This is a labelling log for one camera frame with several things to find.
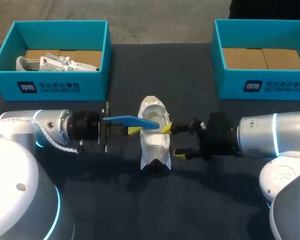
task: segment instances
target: concrete floor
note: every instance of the concrete floor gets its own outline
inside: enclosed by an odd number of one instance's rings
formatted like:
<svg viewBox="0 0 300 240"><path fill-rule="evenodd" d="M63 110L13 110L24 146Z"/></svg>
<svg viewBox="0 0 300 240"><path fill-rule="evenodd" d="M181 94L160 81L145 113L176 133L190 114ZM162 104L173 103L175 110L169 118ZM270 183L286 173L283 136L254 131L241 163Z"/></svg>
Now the concrete floor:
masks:
<svg viewBox="0 0 300 240"><path fill-rule="evenodd" d="M0 0L0 44L13 21L108 20L114 44L209 42L231 0Z"/></svg>

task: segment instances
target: blue paddle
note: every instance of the blue paddle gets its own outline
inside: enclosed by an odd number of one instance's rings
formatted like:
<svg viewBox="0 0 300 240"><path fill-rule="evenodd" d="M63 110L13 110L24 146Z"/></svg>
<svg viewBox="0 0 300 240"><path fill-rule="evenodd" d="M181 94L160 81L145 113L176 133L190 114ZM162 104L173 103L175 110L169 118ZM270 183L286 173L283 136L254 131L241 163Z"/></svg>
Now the blue paddle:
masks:
<svg viewBox="0 0 300 240"><path fill-rule="evenodd" d="M109 116L104 117L103 120L119 123L127 127L142 127L145 130L159 129L159 123L155 121L149 121L136 116L124 115L124 116Z"/></svg>

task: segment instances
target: white sneaker in box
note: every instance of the white sneaker in box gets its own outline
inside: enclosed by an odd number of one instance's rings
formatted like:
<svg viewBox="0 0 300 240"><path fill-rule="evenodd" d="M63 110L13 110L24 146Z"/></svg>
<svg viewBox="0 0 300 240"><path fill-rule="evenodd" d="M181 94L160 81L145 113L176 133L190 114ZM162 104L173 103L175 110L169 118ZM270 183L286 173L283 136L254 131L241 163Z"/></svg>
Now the white sneaker in box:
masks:
<svg viewBox="0 0 300 240"><path fill-rule="evenodd" d="M159 123L159 129L140 131L142 157L140 169L158 159L171 170L170 135L161 134L162 129L170 124L165 105L155 96L146 96L139 109L138 118Z"/></svg>
<svg viewBox="0 0 300 240"><path fill-rule="evenodd" d="M40 59L26 59L19 56L16 59L17 71L54 71L54 72L96 72L93 65L75 62L70 57L55 56L47 53Z"/></svg>

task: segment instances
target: teal storage bin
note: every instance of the teal storage bin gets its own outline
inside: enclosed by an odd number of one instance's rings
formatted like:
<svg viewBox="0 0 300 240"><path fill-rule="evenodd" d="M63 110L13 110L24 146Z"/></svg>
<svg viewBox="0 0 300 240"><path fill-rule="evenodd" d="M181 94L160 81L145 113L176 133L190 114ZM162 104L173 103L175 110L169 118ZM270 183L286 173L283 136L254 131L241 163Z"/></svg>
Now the teal storage bin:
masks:
<svg viewBox="0 0 300 240"><path fill-rule="evenodd" d="M292 49L300 58L300 20L216 19L211 43L220 99L300 101L300 70L228 69L222 48Z"/></svg>
<svg viewBox="0 0 300 240"><path fill-rule="evenodd" d="M16 71L17 57L28 49L102 51L102 58L96 72ZM111 50L107 21L15 21L0 48L1 95L6 101L104 101Z"/></svg>

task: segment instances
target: tabletop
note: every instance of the tabletop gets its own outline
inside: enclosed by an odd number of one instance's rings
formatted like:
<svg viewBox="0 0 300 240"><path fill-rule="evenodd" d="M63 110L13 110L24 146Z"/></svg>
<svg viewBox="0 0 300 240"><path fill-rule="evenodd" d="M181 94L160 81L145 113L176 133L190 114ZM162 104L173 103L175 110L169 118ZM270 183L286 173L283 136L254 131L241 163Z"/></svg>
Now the tabletop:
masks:
<svg viewBox="0 0 300 240"><path fill-rule="evenodd" d="M207 121L222 111L235 124L244 116L300 111L300 102L218 100L209 43L113 45L109 83L112 116L138 114L147 95L158 97L171 121ZM0 114L27 109L98 111L100 102L4 102ZM171 136L171 148L196 148L193 135ZM37 159L60 188L78 240L273 240L269 208L259 188L265 159L172 157L162 177L140 172L139 136L112 137L108 153L72 155L45 148ZM93 172L94 180L73 179Z"/></svg>

